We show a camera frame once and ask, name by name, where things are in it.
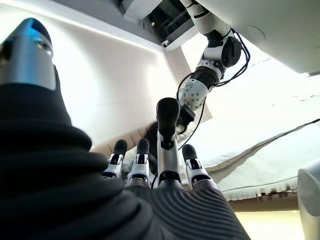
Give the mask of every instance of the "robotic arm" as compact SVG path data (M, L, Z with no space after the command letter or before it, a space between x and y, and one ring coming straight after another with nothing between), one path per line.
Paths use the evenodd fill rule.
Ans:
M194 111L201 108L208 93L219 85L227 68L240 59L242 43L234 37L234 31L194 0L180 0L190 14L197 30L207 37L208 46L204 49L195 72L180 88L178 100L181 106L180 117L184 125L195 119Z

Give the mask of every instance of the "white wall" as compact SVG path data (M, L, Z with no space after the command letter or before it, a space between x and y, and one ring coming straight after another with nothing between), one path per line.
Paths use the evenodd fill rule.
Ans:
M251 240L305 239L299 211L236 212L235 214Z
M0 4L0 41L25 18L48 29L72 123L94 144L156 119L156 104L177 85L159 51Z

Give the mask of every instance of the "white cylindrical object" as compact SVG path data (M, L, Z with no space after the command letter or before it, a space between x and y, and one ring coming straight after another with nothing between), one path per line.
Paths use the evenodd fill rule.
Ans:
M301 168L297 178L304 239L320 239L320 160Z

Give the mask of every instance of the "white panel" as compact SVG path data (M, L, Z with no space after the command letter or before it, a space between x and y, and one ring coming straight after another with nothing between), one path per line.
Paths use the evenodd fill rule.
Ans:
M294 71L320 72L319 0L198 2Z
M25 18L48 29L72 123L95 144L156 120L177 90L164 54L13 7L0 8L0 41Z

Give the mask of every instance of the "black cable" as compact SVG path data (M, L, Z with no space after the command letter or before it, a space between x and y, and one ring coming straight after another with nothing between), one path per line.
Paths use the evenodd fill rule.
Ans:
M196 130L198 129L198 127L200 125L200 122L201 122L201 119L202 119L202 115L204 114L206 98L207 97L205 97L204 100L203 100L203 106L202 106L202 111L201 111L201 114L200 114L200 117L199 117L199 121L198 121L195 129L193 130L193 133L190 135L190 137L187 139L187 141L185 141L184 144L182 144L182 146L179 147L178 151L183 148L183 146L190 140L190 138L195 134Z
M229 33L232 31L233 29L232 28L230 28L230 30L224 35L224 36L222 36L222 39L224 39L226 36L228 36L229 35Z
M180 135L180 134L184 134L186 131L187 131L187 127L184 127L184 130L183 130L183 131L181 131L181 132L178 132L178 135Z
M181 88L181 85L184 83L184 81L185 81L188 77L191 76L191 74L193 74L193 72L190 73L190 74L188 74L187 76L185 76L184 79L180 82L180 84L179 84L179 86L178 86L178 91L176 92L176 99L178 100L178 102L179 102L179 90L180 90L180 88Z
M151 184L151 188L152 189L154 188L154 185L155 185L157 177L158 177L158 172L154 175L154 179L153 179L152 184Z
M243 42L240 34L239 34L238 32L236 32L236 31L234 31L232 28L231 28L230 30L231 30L234 34L237 35L239 41L241 42L242 50L243 50L244 56L245 56L245 64L240 68L240 70L239 70L238 72L236 72L236 73L233 75L233 77L231 77L231 78L230 78L229 80L227 80L227 81L221 82L221 83L218 84L216 87L222 87L222 86L230 83L233 79L239 77L241 74L243 74L243 73L247 70L248 65L249 65L249 61L250 61L250 59L251 59L250 52L249 52L247 46L245 45L245 43Z

